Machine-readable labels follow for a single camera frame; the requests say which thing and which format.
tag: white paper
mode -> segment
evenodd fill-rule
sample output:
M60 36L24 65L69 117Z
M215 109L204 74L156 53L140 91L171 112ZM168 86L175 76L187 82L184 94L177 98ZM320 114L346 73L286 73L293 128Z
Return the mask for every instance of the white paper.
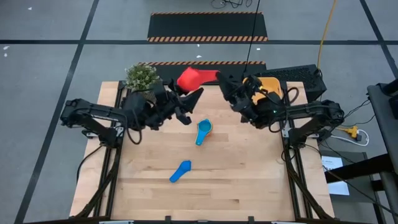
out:
M336 169L343 166L343 160L339 157L322 156L322 164L328 169ZM349 195L348 186L345 182L339 181L328 184L329 194Z

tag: green plant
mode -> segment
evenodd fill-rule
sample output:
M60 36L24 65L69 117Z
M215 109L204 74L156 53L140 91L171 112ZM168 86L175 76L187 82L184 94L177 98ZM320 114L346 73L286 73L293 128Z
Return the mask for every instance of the green plant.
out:
M146 64L133 65L126 69L126 87L135 90L148 90L150 84L161 82L156 68Z

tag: gray floor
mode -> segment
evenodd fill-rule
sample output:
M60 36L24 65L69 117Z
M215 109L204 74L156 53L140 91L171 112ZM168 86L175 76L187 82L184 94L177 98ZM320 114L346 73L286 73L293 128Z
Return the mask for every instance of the gray floor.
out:
M367 0L385 40L398 40L396 0ZM0 1L0 40L78 40L93 0ZM270 40L320 40L332 1L263 0ZM227 6L221 11L253 11ZM216 11L210 0L99 0L87 39L143 40L152 12ZM377 40L360 1L339 1L328 40ZM13 223L49 128L77 45L0 44L0 217ZM248 45L85 45L67 99L96 101L100 84L124 79L124 68L137 62L178 60L245 60ZM398 58L398 46L388 46ZM317 45L253 45L251 60L265 60L268 68L317 62ZM326 45L321 69L328 91L349 111L366 99L366 87L390 82L394 75L380 45ZM346 123L362 122L373 115L366 106ZM370 135L368 147L336 139L339 151L366 152L368 157L386 151L377 121L360 126ZM75 174L83 158L86 139L79 131L57 126L25 222L67 218L75 191ZM357 222L375 222L368 203L333 202L336 216Z

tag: white cable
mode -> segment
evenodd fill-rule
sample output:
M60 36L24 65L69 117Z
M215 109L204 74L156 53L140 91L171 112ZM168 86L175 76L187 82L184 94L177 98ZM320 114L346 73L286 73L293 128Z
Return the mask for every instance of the white cable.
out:
M362 132L366 135L366 143L365 143L365 144L360 144L360 143L354 142L354 141L352 141L352 140L349 140L349 139L346 139L346 138L343 138L343 137L334 136L334 135L332 135L332 136L330 136L330 137L332 137L332 138L337 138L337 139L340 139L340 140L342 140L342 141L350 142L350 143L353 143L353 144L355 144L355 145L357 145L357 146L367 146L367 145L369 144L369 141L370 141L369 135L366 133L366 131L364 131L364 130L362 130L362 129L359 129L359 130L358 130L358 133L359 133L360 131L362 131Z

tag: wooden table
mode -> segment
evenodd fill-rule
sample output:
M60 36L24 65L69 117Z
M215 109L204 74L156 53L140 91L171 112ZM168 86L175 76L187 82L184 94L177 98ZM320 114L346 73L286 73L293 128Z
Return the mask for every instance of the wooden table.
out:
M300 90L295 103L307 102L302 83L287 85ZM117 82L103 82L98 103L113 106L117 86ZM240 114L230 109L218 86L204 89L190 114L191 125L173 118L165 121L160 131L143 130L138 146L124 139L112 219L164 220L171 215L172 220L246 221L248 216L256 221L294 220L286 166L280 158L280 133L240 123ZM211 120L213 131L202 146L196 146L196 123L204 118ZM307 121L296 120L295 124ZM307 144L317 148L313 139ZM97 139L88 140L85 155L97 146ZM97 189L104 152L97 152L81 168L71 215L77 214ZM334 216L319 154L306 147L301 156L309 191ZM192 161L192 171L170 183L170 176L184 160ZM297 192L304 217L302 194Z

